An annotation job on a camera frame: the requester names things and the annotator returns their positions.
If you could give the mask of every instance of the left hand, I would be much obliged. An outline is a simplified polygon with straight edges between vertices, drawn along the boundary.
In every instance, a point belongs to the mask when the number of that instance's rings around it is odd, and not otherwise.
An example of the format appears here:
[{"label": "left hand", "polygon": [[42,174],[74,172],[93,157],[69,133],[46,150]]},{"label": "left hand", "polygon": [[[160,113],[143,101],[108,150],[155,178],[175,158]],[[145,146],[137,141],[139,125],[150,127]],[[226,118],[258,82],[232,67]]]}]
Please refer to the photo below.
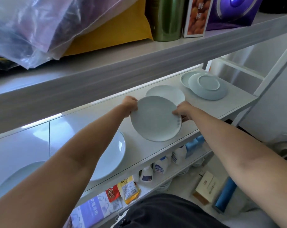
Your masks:
[{"label": "left hand", "polygon": [[132,96],[126,96],[121,104],[126,110],[125,118],[129,117],[132,111],[138,110],[137,99]]}]

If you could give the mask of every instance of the bottle label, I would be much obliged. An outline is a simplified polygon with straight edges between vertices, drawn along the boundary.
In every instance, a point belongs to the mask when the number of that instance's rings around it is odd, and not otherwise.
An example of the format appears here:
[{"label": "bottle label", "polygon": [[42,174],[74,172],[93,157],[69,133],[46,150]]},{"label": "bottle label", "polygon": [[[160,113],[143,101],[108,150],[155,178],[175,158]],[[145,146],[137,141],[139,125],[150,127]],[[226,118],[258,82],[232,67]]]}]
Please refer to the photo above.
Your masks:
[{"label": "bottle label", "polygon": [[143,181],[152,181],[152,176],[143,176],[142,180]]},{"label": "bottle label", "polygon": [[156,172],[160,172],[160,173],[164,173],[164,169],[160,166],[160,165],[155,165],[154,166],[154,170],[156,171]]},{"label": "bottle label", "polygon": [[174,152],[172,152],[172,159],[173,159],[173,162],[177,162],[177,157],[176,157],[176,154]]}]

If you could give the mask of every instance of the yellow bag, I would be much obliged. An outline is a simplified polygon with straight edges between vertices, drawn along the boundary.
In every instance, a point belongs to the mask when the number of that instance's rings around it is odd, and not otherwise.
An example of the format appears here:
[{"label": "yellow bag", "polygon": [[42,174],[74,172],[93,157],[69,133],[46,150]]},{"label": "yellow bag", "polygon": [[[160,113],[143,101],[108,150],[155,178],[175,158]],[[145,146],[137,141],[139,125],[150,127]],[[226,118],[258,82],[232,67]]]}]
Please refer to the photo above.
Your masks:
[{"label": "yellow bag", "polygon": [[144,14],[146,0],[112,18],[94,31],[74,39],[64,56],[85,53],[127,42],[150,38],[153,40],[148,20]]}]

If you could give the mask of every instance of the green bottle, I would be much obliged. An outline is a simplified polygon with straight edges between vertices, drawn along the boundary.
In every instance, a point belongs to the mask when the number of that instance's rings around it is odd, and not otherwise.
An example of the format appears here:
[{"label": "green bottle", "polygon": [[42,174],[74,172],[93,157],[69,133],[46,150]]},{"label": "green bottle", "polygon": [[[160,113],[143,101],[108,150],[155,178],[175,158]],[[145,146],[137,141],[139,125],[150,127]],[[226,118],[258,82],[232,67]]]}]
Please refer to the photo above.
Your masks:
[{"label": "green bottle", "polygon": [[145,15],[155,41],[169,42],[181,38],[185,0],[146,0]]}]

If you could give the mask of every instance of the purple packaging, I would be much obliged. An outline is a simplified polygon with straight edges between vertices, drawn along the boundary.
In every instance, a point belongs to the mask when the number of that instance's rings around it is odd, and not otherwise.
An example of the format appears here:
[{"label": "purple packaging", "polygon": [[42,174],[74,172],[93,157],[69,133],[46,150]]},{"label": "purple packaging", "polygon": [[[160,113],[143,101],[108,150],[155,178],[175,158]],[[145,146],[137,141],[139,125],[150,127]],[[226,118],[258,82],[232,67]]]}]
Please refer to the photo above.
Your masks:
[{"label": "purple packaging", "polygon": [[206,31],[250,26],[263,0],[214,0]]}]

